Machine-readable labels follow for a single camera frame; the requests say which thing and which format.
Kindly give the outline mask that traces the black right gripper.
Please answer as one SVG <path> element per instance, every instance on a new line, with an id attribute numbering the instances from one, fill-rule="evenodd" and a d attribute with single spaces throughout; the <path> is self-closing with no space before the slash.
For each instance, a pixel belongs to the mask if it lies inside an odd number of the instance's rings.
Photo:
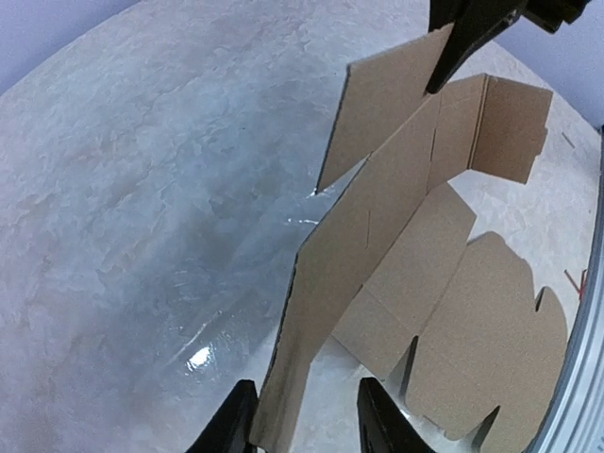
<path id="1" fill-rule="evenodd" d="M 452 24 L 449 38 L 426 86 L 436 94 L 461 65 L 522 15 L 548 33 L 573 24 L 585 10 L 585 0 L 430 0 L 428 31 Z"/>

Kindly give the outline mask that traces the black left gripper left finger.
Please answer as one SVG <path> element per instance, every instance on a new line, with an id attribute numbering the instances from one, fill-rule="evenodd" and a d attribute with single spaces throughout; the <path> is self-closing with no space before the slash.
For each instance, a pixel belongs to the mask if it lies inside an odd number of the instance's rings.
<path id="1" fill-rule="evenodd" d="M 257 404 L 255 382 L 240 379 L 186 452 L 256 453 L 248 436 Z"/>

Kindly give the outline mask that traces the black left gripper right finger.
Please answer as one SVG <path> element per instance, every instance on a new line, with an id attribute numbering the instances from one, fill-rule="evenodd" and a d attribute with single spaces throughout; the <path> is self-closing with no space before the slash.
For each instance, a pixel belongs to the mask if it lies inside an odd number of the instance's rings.
<path id="1" fill-rule="evenodd" d="M 360 381 L 357 408 L 363 453 L 434 453 L 374 377 Z"/>

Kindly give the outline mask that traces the brown cardboard box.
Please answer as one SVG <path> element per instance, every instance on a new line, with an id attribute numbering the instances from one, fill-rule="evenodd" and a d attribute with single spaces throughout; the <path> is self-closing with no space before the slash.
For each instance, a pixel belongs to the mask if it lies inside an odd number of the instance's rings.
<path id="1" fill-rule="evenodd" d="M 352 63 L 318 180 L 344 192 L 300 247 L 250 439 L 285 452 L 310 365 L 337 339 L 377 378 L 412 355 L 405 402 L 452 440 L 486 423 L 482 452 L 535 437 L 564 359 L 557 296 L 450 186 L 469 171 L 526 183 L 552 94 L 480 74 L 425 87 L 445 25 Z"/>

